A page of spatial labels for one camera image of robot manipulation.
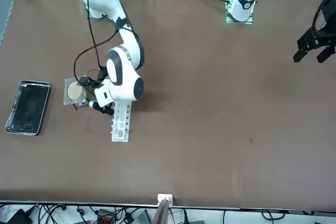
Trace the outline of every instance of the floor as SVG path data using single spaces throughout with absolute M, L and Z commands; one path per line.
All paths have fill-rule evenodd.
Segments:
M 32 205 L 9 205 L 5 206 L 0 209 L 0 221 L 7 222 L 10 220 L 10 218 L 13 216 L 13 214 L 20 208 L 22 208 L 24 211 L 28 210 Z M 32 219 L 33 223 L 38 223 L 38 214 L 39 214 L 39 208 L 36 209 L 30 218 Z M 80 207 L 84 210 L 83 218 L 84 220 L 89 223 L 89 221 L 96 221 L 97 216 L 95 213 L 90 210 L 89 207 Z M 93 210 L 99 210 L 100 207 L 93 207 Z M 108 210 L 111 212 L 114 212 L 114 208 L 106 208 L 104 207 L 104 210 Z M 127 212 L 132 212 L 135 210 L 135 208 L 129 208 L 127 209 Z M 133 218 L 136 218 L 144 209 L 136 210 L 133 214 Z M 171 209 L 174 219 L 172 218 L 172 215 L 169 214 L 168 216 L 168 223 L 169 224 L 178 224 L 183 223 L 184 221 L 184 212 L 182 209 Z M 150 219 L 152 220 L 155 215 L 155 209 L 147 209 L 147 212 L 149 214 Z M 268 221 L 264 219 L 261 215 L 261 213 L 256 212 L 239 212 L 239 211 L 226 211 L 225 212 L 225 219 L 223 222 L 223 214 L 224 211 L 222 210 L 195 210 L 195 209 L 187 209 L 187 216 L 190 222 L 192 221 L 203 221 L 203 223 L 211 223 L 211 224 L 230 224 L 230 223 L 244 223 L 244 224 L 271 224 L 271 221 Z M 43 216 L 45 211 L 42 209 L 41 216 Z M 45 215 L 45 217 L 41 220 L 41 223 L 45 223 L 48 215 Z M 117 215 L 118 218 L 123 219 L 123 215 L 121 213 Z M 279 218 L 282 216 L 282 214 L 272 214 L 273 218 Z M 61 223 L 79 223 L 83 222 L 83 219 L 81 218 L 80 214 L 77 212 L 76 206 L 67 206 L 66 210 L 62 211 L 61 209 L 58 209 L 55 211 L 53 215 L 55 221 L 57 224 Z M 301 224 L 313 224 L 313 223 L 320 223 L 320 224 L 332 224 L 336 223 L 336 217 L 326 217 L 326 216 L 308 216 L 308 215 L 295 215 L 295 214 L 287 214 L 285 217 L 281 220 L 275 220 L 275 224 L 294 224 L 294 223 L 301 223 Z
M 11 9 L 13 0 L 0 0 L 0 35 L 2 31 L 5 31 L 6 21 L 8 19 L 9 10 Z M 5 206 L 0 209 L 0 221 L 8 221 L 10 217 L 19 209 L 28 209 L 28 205 L 10 205 Z M 86 220 L 95 220 L 95 214 L 87 207 L 83 207 L 85 211 L 84 218 Z M 136 217 L 141 210 L 134 213 Z M 153 218 L 155 214 L 154 209 L 148 210 L 149 215 Z M 223 211 L 217 210 L 188 210 L 188 217 L 190 221 L 203 220 L 205 223 L 222 223 L 223 221 Z M 173 209 L 174 221 L 171 215 L 169 216 L 169 223 L 180 223 L 184 220 L 183 211 L 179 209 Z M 32 215 L 34 223 L 38 222 L 38 211 L 35 211 Z M 55 213 L 55 219 L 58 223 L 77 223 L 81 222 L 82 218 L 76 211 L 76 207 L 68 207 L 64 212 L 61 210 Z M 336 223 L 336 217 L 325 217 L 325 216 L 307 216 L 307 215 L 286 215 L 282 220 L 276 221 L 277 223 Z M 226 211 L 225 213 L 225 223 L 271 223 L 265 220 L 260 213 L 255 212 L 239 212 L 239 211 Z

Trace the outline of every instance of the brown mat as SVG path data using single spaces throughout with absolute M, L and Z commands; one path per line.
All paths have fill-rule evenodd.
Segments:
M 226 25 L 213 0 L 122 1 L 145 47 L 128 144 L 110 142 L 108 116 L 62 104 L 92 45 L 82 2 L 14 1 L 0 49 L 2 199 L 156 204 L 172 193 L 176 205 L 335 210 L 336 59 L 291 60 L 321 0 L 259 0 L 253 25 Z M 92 23 L 97 41 L 114 32 Z M 93 51 L 78 74 L 92 68 Z M 4 131 L 23 79 L 52 86 L 37 137 Z

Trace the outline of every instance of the metal tray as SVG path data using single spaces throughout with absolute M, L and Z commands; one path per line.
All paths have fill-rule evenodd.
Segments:
M 8 133 L 35 136 L 39 133 L 50 94 L 50 84 L 23 80 L 14 96 L 5 130 Z

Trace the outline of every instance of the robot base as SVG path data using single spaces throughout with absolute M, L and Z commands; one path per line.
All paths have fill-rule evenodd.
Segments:
M 225 22 L 230 24 L 230 23 L 239 23 L 239 24 L 253 24 L 253 18 L 252 18 L 252 13 L 253 13 L 253 9 L 252 9 L 252 13 L 251 16 L 243 22 L 237 21 L 234 18 L 232 18 L 232 16 L 229 14 L 228 10 L 231 8 L 231 4 L 227 4 L 225 3 Z

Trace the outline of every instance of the white bracket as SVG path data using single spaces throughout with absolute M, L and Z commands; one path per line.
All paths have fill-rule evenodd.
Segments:
M 172 194 L 158 194 L 157 203 L 160 205 L 161 201 L 168 200 L 169 207 L 173 207 L 173 195 Z

